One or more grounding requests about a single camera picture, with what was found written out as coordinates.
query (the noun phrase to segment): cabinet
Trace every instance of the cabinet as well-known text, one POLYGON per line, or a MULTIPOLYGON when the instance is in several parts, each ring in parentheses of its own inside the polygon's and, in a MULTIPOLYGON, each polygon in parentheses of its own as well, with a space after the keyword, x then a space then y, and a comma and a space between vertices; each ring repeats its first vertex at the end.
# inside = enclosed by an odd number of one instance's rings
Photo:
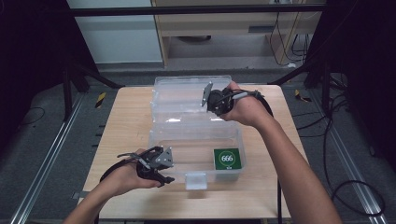
MULTIPOLYGON (((150 7, 149 0, 67 0, 71 8, 150 7)), ((76 17, 98 68, 128 63, 161 63, 153 16, 76 17)))
MULTIPOLYGON (((325 0, 294 0, 293 4, 323 3, 325 0)), ((271 0, 151 0, 154 7, 174 6, 221 6, 221 5, 266 5, 271 0)), ((193 15, 157 15, 158 36, 164 64, 172 36, 194 35, 249 35, 263 36, 272 33, 277 24, 279 32, 273 33, 271 44, 278 62, 285 62, 285 51, 290 47, 294 35, 313 34, 320 12, 277 13, 224 13, 193 15)))

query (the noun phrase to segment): metal rail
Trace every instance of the metal rail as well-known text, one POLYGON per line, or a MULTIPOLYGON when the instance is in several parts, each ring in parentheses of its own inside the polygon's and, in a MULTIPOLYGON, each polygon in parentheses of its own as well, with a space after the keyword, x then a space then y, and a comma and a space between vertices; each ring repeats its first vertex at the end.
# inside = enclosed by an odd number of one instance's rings
MULTIPOLYGON (((321 109, 322 107, 320 106, 321 103, 319 102, 318 94, 315 91, 310 91, 310 95, 312 96, 314 103, 317 105, 321 115, 325 116, 323 110, 321 109)), ((341 163, 344 166, 344 169, 346 170, 346 174, 348 175, 349 179, 359 180, 364 182, 364 177, 361 174, 359 167, 356 165, 356 163, 353 161, 352 157, 348 153, 347 147, 344 145, 344 142, 341 136, 339 135, 339 133, 337 132, 337 129, 334 126, 334 124, 330 128, 329 135, 332 139, 332 142, 334 143, 334 148, 338 154, 338 157, 341 160, 341 163)), ((375 199, 374 194, 369 188, 362 185, 353 185, 353 187, 361 201, 361 205, 363 206, 367 214, 375 214, 381 210, 381 208, 378 205, 378 202, 375 199)), ((373 224, 388 223, 384 215, 378 217, 369 217, 369 218, 373 224)))
POLYGON ((171 14, 212 14, 212 13, 253 13, 253 12, 306 12, 325 11, 327 4, 275 4, 275 5, 224 5, 187 7, 108 7, 70 8, 67 10, 46 10, 51 16, 71 15, 74 17, 92 16, 136 16, 171 14))
POLYGON ((47 177, 52 168, 52 165, 55 163, 56 158, 59 152, 61 151, 62 145, 64 144, 64 140, 66 139, 66 136, 68 135, 71 126, 73 125, 73 122, 78 114, 83 97, 84 97, 83 93, 78 94, 78 98, 75 101, 75 104, 73 106, 74 110, 70 118, 63 123, 60 131, 56 135, 46 158, 44 159, 40 169, 38 170, 35 176, 35 179, 33 180, 30 188, 26 192, 21 204, 18 206, 18 209, 12 216, 10 222, 11 224, 25 223, 30 212, 32 211, 32 208, 35 205, 35 200, 37 199, 41 189, 43 188, 44 183, 46 182, 47 177))

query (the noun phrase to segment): finger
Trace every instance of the finger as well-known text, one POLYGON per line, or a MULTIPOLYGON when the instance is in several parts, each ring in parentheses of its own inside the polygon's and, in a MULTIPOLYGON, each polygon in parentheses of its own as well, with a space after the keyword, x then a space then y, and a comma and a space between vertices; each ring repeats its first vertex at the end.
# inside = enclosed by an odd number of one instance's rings
POLYGON ((225 121, 228 121, 228 120, 230 120, 230 113, 231 113, 231 111, 228 112, 227 114, 222 114, 222 115, 220 115, 219 117, 220 117, 221 119, 224 119, 225 121))
POLYGON ((136 164, 137 164, 137 160, 132 160, 132 162, 128 162, 124 166, 129 167, 129 169, 132 168, 132 169, 136 170, 136 164))
POLYGON ((140 154, 140 153, 142 153, 142 152, 144 152, 144 151, 146 151, 146 150, 143 149, 143 148, 139 148, 135 153, 136 153, 136 154, 140 154))
POLYGON ((231 81, 227 88, 231 89, 231 90, 239 90, 240 89, 238 84, 236 84, 236 82, 234 82, 234 81, 231 81))
POLYGON ((160 182, 155 180, 149 179, 140 179, 139 187, 141 189, 151 189, 151 188, 158 188, 161 185, 160 182))

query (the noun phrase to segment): green label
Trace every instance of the green label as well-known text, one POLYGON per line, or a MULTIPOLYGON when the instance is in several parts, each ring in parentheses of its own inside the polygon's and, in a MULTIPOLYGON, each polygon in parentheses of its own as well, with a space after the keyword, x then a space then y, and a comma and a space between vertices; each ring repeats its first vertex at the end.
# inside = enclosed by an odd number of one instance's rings
POLYGON ((217 148, 214 150, 216 170, 241 169, 241 157, 238 148, 217 148))

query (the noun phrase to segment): wrist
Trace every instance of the wrist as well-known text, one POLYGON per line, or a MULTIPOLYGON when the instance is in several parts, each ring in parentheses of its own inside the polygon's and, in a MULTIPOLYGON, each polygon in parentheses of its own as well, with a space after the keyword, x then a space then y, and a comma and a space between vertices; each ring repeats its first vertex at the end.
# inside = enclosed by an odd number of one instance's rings
POLYGON ((259 132, 259 133, 268 133, 276 126, 278 126, 279 123, 274 119, 271 115, 266 113, 265 115, 259 117, 257 121, 254 123, 254 128, 259 132))
POLYGON ((251 122, 251 126, 260 132, 273 125, 274 122, 276 122, 276 120, 268 114, 268 112, 262 111, 260 114, 255 116, 255 119, 251 122))
POLYGON ((116 195, 114 188, 104 180, 99 183, 96 188, 92 190, 92 193, 97 195, 97 199, 102 202, 106 202, 116 195))

